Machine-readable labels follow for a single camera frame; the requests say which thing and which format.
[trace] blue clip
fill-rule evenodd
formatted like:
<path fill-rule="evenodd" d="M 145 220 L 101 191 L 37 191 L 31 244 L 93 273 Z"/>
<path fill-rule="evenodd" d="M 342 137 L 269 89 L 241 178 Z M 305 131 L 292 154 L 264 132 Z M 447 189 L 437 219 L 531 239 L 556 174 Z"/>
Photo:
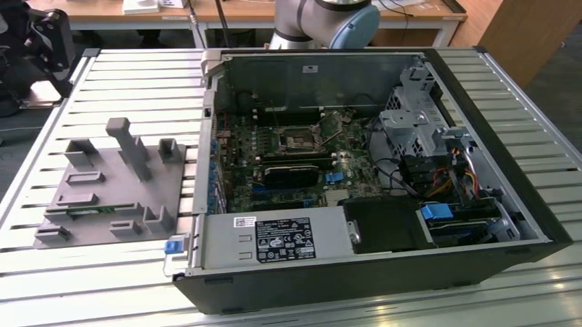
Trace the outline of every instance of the blue clip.
<path fill-rule="evenodd" d="M 180 240 L 168 240 L 164 246 L 165 254 L 178 254 L 184 252 L 184 242 Z"/>
<path fill-rule="evenodd" d="M 344 179 L 344 174 L 342 172 L 336 172 L 333 174 L 326 174 L 325 175 L 325 182 L 332 184 L 334 182 L 340 182 Z"/>
<path fill-rule="evenodd" d="M 451 208 L 445 203 L 429 203 L 420 208 L 420 212 L 424 220 L 452 218 Z"/>

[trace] desk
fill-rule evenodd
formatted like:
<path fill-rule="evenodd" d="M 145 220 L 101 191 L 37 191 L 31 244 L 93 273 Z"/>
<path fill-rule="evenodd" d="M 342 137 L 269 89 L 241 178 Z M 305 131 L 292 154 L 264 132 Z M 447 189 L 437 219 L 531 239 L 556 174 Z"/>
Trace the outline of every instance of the desk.
<path fill-rule="evenodd" d="M 218 13 L 213 0 L 196 0 L 193 3 L 198 29 L 205 37 L 205 30 L 221 28 Z M 405 7 L 407 13 L 413 15 L 408 17 L 408 23 L 401 14 L 381 10 L 380 29 L 436 29 L 432 45 L 448 46 L 456 26 L 465 19 L 465 14 L 453 13 L 441 0 L 429 0 L 427 4 L 431 8 L 423 9 L 416 5 Z M 222 2 L 222 9 L 230 29 L 273 29 L 273 3 L 228 0 Z"/>
<path fill-rule="evenodd" d="M 161 8 L 150 14 L 122 15 L 121 0 L 29 0 L 29 5 L 46 10 L 58 8 L 69 15 L 72 30 L 117 30 L 117 29 L 192 29 L 185 9 Z M 213 0 L 190 0 L 198 20 L 198 30 L 206 44 L 208 29 L 220 29 L 218 13 Z M 436 29 L 433 46 L 447 46 L 465 14 L 455 14 L 441 0 L 429 0 L 429 9 L 407 7 L 413 17 L 407 20 L 403 15 L 381 10 L 381 29 Z M 274 4 L 228 0 L 222 2 L 224 14 L 230 29 L 272 29 Z M 193 33 L 196 44 L 201 44 Z"/>
<path fill-rule="evenodd" d="M 186 9 L 160 8 L 160 12 L 124 15 L 122 0 L 27 0 L 37 10 L 58 8 L 69 15 L 70 29 L 189 29 Z"/>

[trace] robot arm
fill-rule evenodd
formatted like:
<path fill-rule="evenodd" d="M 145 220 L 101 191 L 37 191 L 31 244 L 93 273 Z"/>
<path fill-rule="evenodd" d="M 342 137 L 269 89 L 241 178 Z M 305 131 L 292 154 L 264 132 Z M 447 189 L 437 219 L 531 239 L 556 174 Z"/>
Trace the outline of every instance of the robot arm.
<path fill-rule="evenodd" d="M 61 97 L 69 96 L 72 38 L 61 10 L 33 10 L 22 0 L 0 2 L 0 116 L 17 110 L 39 80 L 50 82 Z"/>
<path fill-rule="evenodd" d="M 270 49 L 363 48 L 380 13 L 371 0 L 276 0 Z"/>

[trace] slotted metal surface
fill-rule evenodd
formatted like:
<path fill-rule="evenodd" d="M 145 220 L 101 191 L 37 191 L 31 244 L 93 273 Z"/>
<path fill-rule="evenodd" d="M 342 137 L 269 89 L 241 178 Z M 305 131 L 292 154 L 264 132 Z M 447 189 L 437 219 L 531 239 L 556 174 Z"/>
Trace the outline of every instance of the slotted metal surface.
<path fill-rule="evenodd" d="M 72 138 L 114 146 L 109 117 L 126 116 L 144 144 L 188 146 L 178 230 L 189 228 L 198 119 L 197 50 L 105 50 L 80 69 L 72 100 L 53 113 L 0 206 L 2 326 L 573 326 L 582 318 L 582 172 L 577 153 L 553 133 L 503 73 L 472 49 L 439 50 L 575 243 L 480 285 L 224 316 L 200 314 L 162 275 L 164 241 L 30 249 Z M 460 125 L 460 117 L 452 118 Z"/>

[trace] warning label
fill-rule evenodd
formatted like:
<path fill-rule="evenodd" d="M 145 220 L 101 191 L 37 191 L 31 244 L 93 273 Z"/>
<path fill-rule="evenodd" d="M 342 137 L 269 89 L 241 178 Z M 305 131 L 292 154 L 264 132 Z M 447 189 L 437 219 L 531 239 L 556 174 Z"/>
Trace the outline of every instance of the warning label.
<path fill-rule="evenodd" d="M 314 258 L 309 218 L 254 222 L 256 260 L 280 262 Z"/>

